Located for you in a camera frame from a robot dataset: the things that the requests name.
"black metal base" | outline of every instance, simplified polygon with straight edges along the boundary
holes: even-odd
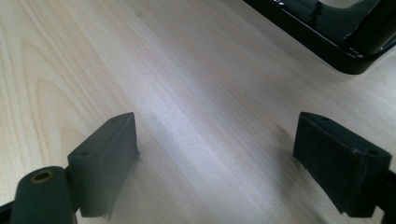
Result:
[[[244,1],[343,73],[363,73],[396,45],[396,1],[385,0],[381,8],[375,0],[350,8],[329,7],[316,0]],[[379,28],[373,26],[378,22]]]

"wooden table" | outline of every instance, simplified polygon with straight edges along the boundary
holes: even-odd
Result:
[[[0,1],[0,204],[134,111],[114,223],[379,223],[339,215],[292,148],[308,111],[396,154],[395,62],[341,74],[240,0]]]

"black plastic bracket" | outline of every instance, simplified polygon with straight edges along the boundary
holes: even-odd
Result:
[[[293,154],[340,213],[371,217],[379,206],[383,223],[396,223],[396,175],[387,151],[331,119],[303,112]]]
[[[83,217],[111,216],[138,155],[134,114],[110,119],[68,155],[66,169],[26,175],[15,201],[0,207],[0,223],[77,223],[78,209]]]
[[[396,1],[349,8],[317,0],[244,0],[335,69],[357,75],[396,45]]]

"screw hole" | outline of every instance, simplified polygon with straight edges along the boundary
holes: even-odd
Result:
[[[83,151],[83,152],[81,152],[81,156],[89,156],[91,153],[90,153],[90,151],[89,150],[85,150],[85,151]]]
[[[377,155],[378,155],[378,152],[375,151],[375,150],[369,150],[369,153],[372,154],[372,155],[374,155],[374,156],[377,156]]]
[[[33,184],[40,184],[51,179],[52,176],[53,172],[51,170],[45,170],[33,175],[32,178],[30,178],[30,182]]]

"glossy black metal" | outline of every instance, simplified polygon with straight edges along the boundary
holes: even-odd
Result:
[[[383,223],[396,220],[396,175],[387,151],[331,119],[303,112],[293,155],[340,213],[371,217],[379,206]]]
[[[244,0],[337,70],[361,74],[396,45],[394,0],[349,8],[317,0]]]

